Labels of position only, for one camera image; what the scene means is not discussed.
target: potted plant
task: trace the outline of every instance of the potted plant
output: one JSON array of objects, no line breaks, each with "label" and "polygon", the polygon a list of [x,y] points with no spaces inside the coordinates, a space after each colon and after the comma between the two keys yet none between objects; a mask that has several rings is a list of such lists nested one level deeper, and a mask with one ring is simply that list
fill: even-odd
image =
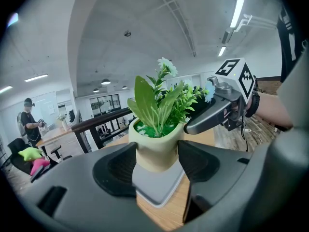
[{"label": "potted plant", "polygon": [[65,131],[68,131],[68,126],[67,126],[67,122],[66,122],[66,115],[65,114],[59,114],[57,116],[57,119],[59,119],[62,122],[62,127]]},{"label": "potted plant", "polygon": [[167,59],[158,60],[157,79],[147,76],[153,87],[141,76],[135,79],[135,101],[127,100],[128,107],[137,118],[129,126],[129,142],[136,142],[136,162],[151,172],[170,168],[178,158],[177,142],[183,137],[183,125],[192,103],[205,96],[210,102],[215,87],[210,81],[205,88],[193,87],[182,81],[164,90],[162,83],[167,75],[176,76],[176,67]]}]

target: cable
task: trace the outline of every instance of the cable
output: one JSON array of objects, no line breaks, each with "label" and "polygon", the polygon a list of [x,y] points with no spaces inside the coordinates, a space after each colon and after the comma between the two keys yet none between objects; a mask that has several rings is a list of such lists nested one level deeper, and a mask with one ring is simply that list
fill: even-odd
[{"label": "cable", "polygon": [[255,139],[255,137],[253,136],[253,134],[250,132],[251,136],[254,138],[254,140],[256,141],[256,144],[259,145],[259,143],[257,142],[257,140]]},{"label": "cable", "polygon": [[258,134],[258,133],[256,133],[255,131],[253,131],[252,130],[252,132],[254,132],[256,135],[258,135],[259,136],[259,139],[260,139],[260,144],[262,143],[262,139],[261,139],[261,135],[260,134]]},{"label": "cable", "polygon": [[244,123],[243,123],[243,116],[241,116],[241,136],[242,138],[246,141],[246,146],[247,146],[247,150],[246,152],[248,152],[248,142],[247,142],[247,139],[245,137],[245,133],[244,133]]}]

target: window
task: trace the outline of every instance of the window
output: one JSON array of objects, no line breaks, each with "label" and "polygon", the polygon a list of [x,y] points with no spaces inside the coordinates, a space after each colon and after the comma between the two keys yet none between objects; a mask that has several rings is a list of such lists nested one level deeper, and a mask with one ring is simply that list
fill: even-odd
[{"label": "window", "polygon": [[118,95],[93,98],[90,99],[90,104],[94,117],[121,109]]}]

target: desk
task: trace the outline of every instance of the desk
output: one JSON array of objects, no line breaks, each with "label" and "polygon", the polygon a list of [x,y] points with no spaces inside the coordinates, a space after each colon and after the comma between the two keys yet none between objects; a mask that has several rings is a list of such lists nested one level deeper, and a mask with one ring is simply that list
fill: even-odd
[{"label": "desk", "polygon": [[36,147],[38,147],[39,149],[42,149],[42,146],[44,146],[45,144],[51,143],[57,140],[58,138],[64,135],[67,135],[69,133],[72,133],[71,129],[68,129],[68,131],[65,131],[62,127],[50,130],[41,138],[41,140],[37,142]]},{"label": "desk", "polygon": [[[184,140],[215,146],[213,129],[207,130],[198,135],[185,134]],[[111,142],[106,147],[124,143],[128,143],[128,134]],[[183,213],[187,201],[189,185],[189,179],[184,175],[176,191],[168,203],[162,208],[151,206],[139,195],[136,197],[137,204],[162,229],[166,231],[174,230],[183,225]]]}]

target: robotic hand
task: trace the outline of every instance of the robotic hand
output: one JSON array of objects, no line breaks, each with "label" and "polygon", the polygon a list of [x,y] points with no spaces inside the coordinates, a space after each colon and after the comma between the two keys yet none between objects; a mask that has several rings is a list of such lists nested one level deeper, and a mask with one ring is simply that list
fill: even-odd
[{"label": "robotic hand", "polygon": [[188,134],[199,134],[222,124],[228,131],[240,125],[239,118],[247,111],[255,80],[244,58],[227,59],[214,76],[215,102],[206,111],[189,120],[184,127]]}]

